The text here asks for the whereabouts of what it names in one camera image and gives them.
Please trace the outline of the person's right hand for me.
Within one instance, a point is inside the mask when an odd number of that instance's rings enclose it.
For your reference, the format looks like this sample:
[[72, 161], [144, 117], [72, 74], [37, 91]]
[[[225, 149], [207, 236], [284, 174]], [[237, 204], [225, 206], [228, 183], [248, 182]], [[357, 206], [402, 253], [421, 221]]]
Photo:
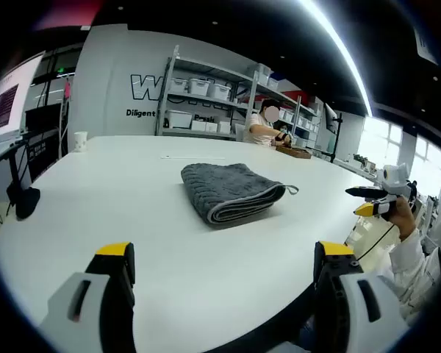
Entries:
[[388, 221], [399, 230], [399, 239], [404, 242], [416, 229], [415, 218], [408, 201], [399, 196], [387, 212]]

